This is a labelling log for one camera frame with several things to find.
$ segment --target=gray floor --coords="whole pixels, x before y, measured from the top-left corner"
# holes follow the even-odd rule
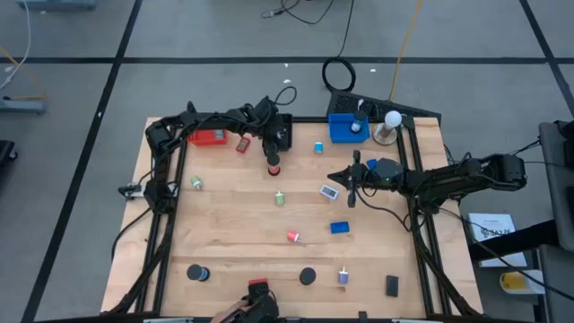
[[[99,0],[90,13],[34,13],[33,57],[113,57],[132,0]],[[348,1],[335,0],[316,26],[286,14],[261,20],[278,1],[144,0],[128,57],[313,57],[341,46]],[[530,1],[557,57],[574,56],[574,5]],[[326,0],[303,2],[313,19]],[[416,1],[356,2],[345,55],[396,56]],[[25,47],[25,15],[12,1],[0,4],[0,45],[15,56]],[[409,57],[543,57],[518,1],[424,3]],[[0,74],[6,65],[0,65]],[[0,138],[14,140],[20,159],[0,195],[0,321],[15,322],[30,296],[65,194],[74,174],[110,65],[27,65],[48,88],[43,116],[0,115]],[[394,66],[357,64],[353,92],[386,98]],[[574,66],[561,65],[574,82]],[[188,100],[204,111],[237,107],[275,94],[289,79],[299,97],[282,108],[300,116],[325,114],[330,93],[321,64],[122,65],[91,154],[72,217],[40,304],[37,319],[95,315],[108,279],[109,249],[125,207],[117,187],[132,178],[148,117],[180,112]],[[348,75],[328,70],[334,85]],[[2,95],[33,92],[22,75]],[[535,140],[537,124],[571,114],[548,65],[402,65],[394,101],[442,113],[442,134],[453,154],[505,153]],[[538,149],[528,161],[542,160]],[[516,193],[481,192],[463,212],[513,215],[518,228],[551,217],[544,167],[527,165],[529,183]],[[532,320],[528,300],[510,299],[498,286],[500,270],[477,269],[486,313]]]

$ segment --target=white ball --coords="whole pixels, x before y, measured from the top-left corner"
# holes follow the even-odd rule
[[[398,127],[403,122],[403,117],[396,111],[389,111],[385,115],[385,124],[389,127]]]

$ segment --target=pink object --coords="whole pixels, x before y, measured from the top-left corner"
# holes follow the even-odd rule
[[[292,242],[299,242],[301,240],[301,237],[296,231],[289,230],[287,231],[287,239]]]

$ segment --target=yellow cable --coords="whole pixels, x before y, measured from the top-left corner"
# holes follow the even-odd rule
[[[416,23],[416,18],[419,16],[419,11],[421,10],[422,0],[416,5],[416,10],[414,11],[413,18],[411,18],[411,23],[409,23],[409,29],[406,30],[406,35],[404,35],[403,46],[401,47],[401,52],[398,54],[398,59],[395,65],[395,75],[393,75],[393,83],[391,84],[391,92],[388,94],[388,100],[393,99],[393,92],[395,91],[396,77],[398,76],[398,70],[401,65],[401,58],[403,58],[404,50],[406,49],[406,43],[409,41],[411,36],[411,31],[413,31],[414,24]]]
[[[14,65],[20,65],[20,63],[18,63],[18,61],[16,59],[14,59],[14,57],[12,57],[12,55],[10,55],[10,53],[8,53],[8,51],[3,48],[2,46],[0,46],[0,52],[2,52],[2,54],[4,54],[4,56],[8,57],[8,59],[14,64]],[[43,94],[40,95],[24,95],[24,96],[20,96],[20,97],[13,97],[13,100],[44,100],[46,99],[46,90],[44,90],[44,87],[40,85],[40,82],[38,80],[38,78],[36,77],[36,75],[24,70],[24,66],[20,66],[20,69],[22,70],[22,72],[28,76],[28,78],[32,81],[32,83],[34,84],[34,86],[36,86]]]

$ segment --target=wooden tabletop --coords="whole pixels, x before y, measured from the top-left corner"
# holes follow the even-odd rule
[[[424,169],[446,165],[437,120],[417,118],[415,124]],[[316,141],[324,144],[322,155],[313,152]],[[248,280],[261,277],[268,278],[283,317],[356,318],[360,310],[370,318],[425,316],[411,234],[391,214],[369,209],[359,200],[354,209],[348,208],[347,192],[326,178],[352,163],[354,149],[361,151],[362,162],[398,160],[396,144],[331,144],[327,124],[294,124],[292,148],[281,153],[281,174],[272,177],[260,141],[252,139],[245,154],[235,151],[238,142],[239,136],[231,134],[226,145],[190,144],[187,149],[162,316],[211,317],[247,294]],[[150,150],[143,140],[134,179],[149,167]],[[193,175],[202,179],[204,190],[192,188]],[[325,184],[340,189],[337,200],[318,193]],[[281,207],[274,202],[277,189],[284,193]],[[407,212],[405,198],[397,193],[379,191],[369,202],[401,216]],[[458,212],[452,202],[443,206]],[[128,202],[122,225],[146,208],[142,199]],[[151,218],[119,241],[102,310],[116,305],[141,273]],[[461,222],[445,214],[434,219],[445,273],[471,306],[482,311]],[[348,221],[351,231],[331,234],[330,223],[337,221]],[[289,242],[288,230],[297,231],[302,242]],[[192,264],[208,267],[209,280],[189,280],[186,271]],[[299,274],[307,266],[315,269],[317,280],[306,286]],[[346,285],[337,282],[343,266],[350,277]],[[436,282],[428,272],[434,308],[440,312]],[[398,297],[386,296],[387,275],[399,277]],[[154,276],[146,309],[152,307],[155,283]]]

